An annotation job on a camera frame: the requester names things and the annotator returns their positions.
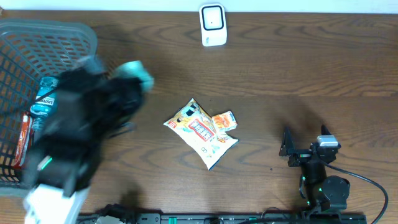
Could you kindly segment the blue mouthwash bottle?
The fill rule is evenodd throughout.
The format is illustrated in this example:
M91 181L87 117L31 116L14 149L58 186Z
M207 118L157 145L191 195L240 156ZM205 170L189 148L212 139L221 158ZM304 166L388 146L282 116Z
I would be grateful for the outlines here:
M33 117L32 129L42 129L45 120L57 109L57 94L59 79L57 77L42 77L39 83L39 90L32 106L30 115Z

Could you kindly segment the light teal snack packet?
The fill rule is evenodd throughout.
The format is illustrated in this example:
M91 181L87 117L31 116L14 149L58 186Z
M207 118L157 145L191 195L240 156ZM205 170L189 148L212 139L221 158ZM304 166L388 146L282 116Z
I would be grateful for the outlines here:
M138 78L143 92L149 92L154 87L154 77L139 60L120 65L115 69L113 75L114 78Z

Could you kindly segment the small orange snack packet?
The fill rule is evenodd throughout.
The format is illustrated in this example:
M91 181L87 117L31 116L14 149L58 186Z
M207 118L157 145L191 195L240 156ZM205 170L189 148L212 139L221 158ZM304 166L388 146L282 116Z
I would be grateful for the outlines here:
M227 111L225 113L215 115L211 119L215 128L218 131L222 132L227 132L236 129L238 125L232 111Z

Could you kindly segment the red orange snack bar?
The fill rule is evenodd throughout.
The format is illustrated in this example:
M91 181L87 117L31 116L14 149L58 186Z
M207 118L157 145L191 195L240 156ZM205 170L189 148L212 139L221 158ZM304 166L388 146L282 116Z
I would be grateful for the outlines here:
M22 169L24 166L27 151L32 144L32 124L33 118L31 117L30 113L27 111L23 112L21 131L14 153L15 158L12 162L12 167L15 169Z

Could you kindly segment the large yellow snack bag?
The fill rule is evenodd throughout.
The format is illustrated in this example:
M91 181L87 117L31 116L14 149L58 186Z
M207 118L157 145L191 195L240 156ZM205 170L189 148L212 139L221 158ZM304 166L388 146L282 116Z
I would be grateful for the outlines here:
M212 170L226 151L238 143L227 132L218 131L211 118L192 98L164 123L195 150L208 170Z

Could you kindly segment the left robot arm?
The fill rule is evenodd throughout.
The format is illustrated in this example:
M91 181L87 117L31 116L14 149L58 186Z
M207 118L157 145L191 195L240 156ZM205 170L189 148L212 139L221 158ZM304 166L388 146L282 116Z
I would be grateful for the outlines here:
M154 79L144 68L119 67L111 79L78 68L64 72L58 107L28 151L26 223L75 223L101 163L101 145L141 107Z

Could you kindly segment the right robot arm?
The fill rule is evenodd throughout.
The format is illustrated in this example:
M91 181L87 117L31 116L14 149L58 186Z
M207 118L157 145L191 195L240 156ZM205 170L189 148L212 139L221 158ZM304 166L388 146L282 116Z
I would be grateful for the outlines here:
M325 167L336 159L341 148L325 125L321 135L307 149L297 149L288 128L284 129L280 157L288 157L288 166L300 167L299 192L308 207L300 212L306 221L321 221L332 216L341 220L341 211L347 208L350 182L336 175L328 176Z

